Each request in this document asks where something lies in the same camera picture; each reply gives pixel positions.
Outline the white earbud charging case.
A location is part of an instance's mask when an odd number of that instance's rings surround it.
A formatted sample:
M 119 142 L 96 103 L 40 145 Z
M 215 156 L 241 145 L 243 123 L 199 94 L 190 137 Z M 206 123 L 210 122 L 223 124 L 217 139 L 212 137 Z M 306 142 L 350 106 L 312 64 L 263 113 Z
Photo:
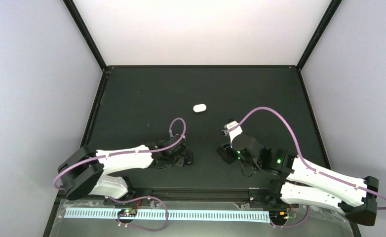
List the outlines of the white earbud charging case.
M 195 113 L 202 113 L 206 111 L 206 109 L 207 109 L 207 106 L 205 104 L 197 104 L 193 106 L 193 111 Z

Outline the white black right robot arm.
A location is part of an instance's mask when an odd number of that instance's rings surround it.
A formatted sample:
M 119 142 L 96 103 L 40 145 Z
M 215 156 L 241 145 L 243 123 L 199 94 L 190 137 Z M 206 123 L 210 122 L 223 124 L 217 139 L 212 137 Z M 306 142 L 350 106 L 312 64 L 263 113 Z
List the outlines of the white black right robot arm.
M 375 177 L 341 175 L 285 150 L 264 147 L 247 134 L 236 136 L 216 151 L 225 163 L 240 161 L 242 168 L 268 178 L 268 186 L 252 196 L 268 208 L 283 211 L 292 204 L 303 204 L 336 211 L 364 226 L 376 222 L 378 204 L 374 192 L 379 181 Z

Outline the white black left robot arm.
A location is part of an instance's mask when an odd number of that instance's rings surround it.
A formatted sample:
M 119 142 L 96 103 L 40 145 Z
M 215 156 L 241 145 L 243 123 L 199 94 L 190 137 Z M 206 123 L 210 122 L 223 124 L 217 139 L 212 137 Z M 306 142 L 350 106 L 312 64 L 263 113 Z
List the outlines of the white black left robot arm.
M 181 135 L 114 151 L 82 146 L 58 167 L 59 176 L 55 181 L 62 183 L 60 188 L 68 200 L 89 195 L 120 199 L 130 192 L 130 183 L 127 177 L 114 177 L 114 173 L 129 169 L 183 167 L 192 163 L 193 153 Z

